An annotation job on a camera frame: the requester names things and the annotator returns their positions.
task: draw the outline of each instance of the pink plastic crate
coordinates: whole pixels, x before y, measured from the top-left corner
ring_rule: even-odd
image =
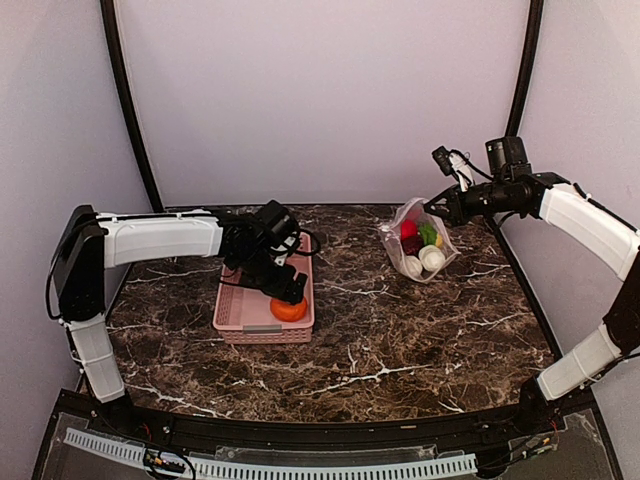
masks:
[[[301,249],[311,250],[311,239],[305,233],[300,235]],[[307,313],[297,322],[281,322],[271,314],[269,304],[271,297],[258,290],[233,287],[220,284],[213,326],[226,343],[273,344],[273,343],[305,343],[311,341],[313,329],[313,273],[311,257],[292,255],[287,263],[296,267],[300,273],[309,276],[304,296],[307,299]],[[222,276],[228,283],[235,283],[240,272],[228,277],[231,272],[224,267]]]

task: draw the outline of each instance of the orange tomato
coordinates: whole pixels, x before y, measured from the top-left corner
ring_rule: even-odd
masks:
[[[306,298],[297,305],[291,305],[277,298],[271,299],[271,313],[281,322],[297,322],[307,313],[307,306]]]

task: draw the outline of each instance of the plastic bag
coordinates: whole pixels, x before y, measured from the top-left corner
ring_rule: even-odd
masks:
[[[428,201],[429,200],[426,198],[412,198],[398,209],[395,218],[391,222],[385,222],[378,225],[378,233],[380,234],[380,239],[382,240],[382,244],[384,245],[389,258],[391,259],[391,263],[393,263],[393,266],[405,277],[409,277],[411,280],[420,283],[429,283],[440,270],[446,268],[446,266],[449,265],[457,255],[460,254],[458,249],[456,249],[456,247],[452,245],[451,240],[449,239],[449,235],[447,234],[447,229],[445,228],[442,220],[438,217],[434,217],[432,215],[429,215],[428,213],[425,213],[423,205]],[[440,247],[440,250],[442,251],[442,253],[444,253],[445,262],[435,272],[422,270],[422,273],[416,277],[415,275],[412,275],[412,273],[407,268],[407,255],[404,253],[402,244],[400,243],[401,226],[402,222],[404,222],[405,220],[412,220],[417,225],[428,223],[433,228],[435,228],[435,230],[442,237],[443,244]]]

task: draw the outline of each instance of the table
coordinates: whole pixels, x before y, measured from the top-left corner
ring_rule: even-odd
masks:
[[[553,362],[500,247],[478,221],[431,283],[397,273],[376,225],[390,205],[293,206],[317,234],[316,326],[303,345],[224,344],[212,327],[221,260],[136,264],[109,317],[138,405],[285,422],[400,420],[517,403]]]

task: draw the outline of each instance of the dark marble surface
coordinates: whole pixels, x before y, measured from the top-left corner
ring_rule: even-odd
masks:
[[[483,225],[450,230],[462,255],[422,285],[379,240],[393,207],[292,210],[323,243],[311,343],[226,345],[212,327],[220,260],[138,263],[109,326],[137,404],[263,421],[408,419],[516,403],[522,381],[552,363]]]

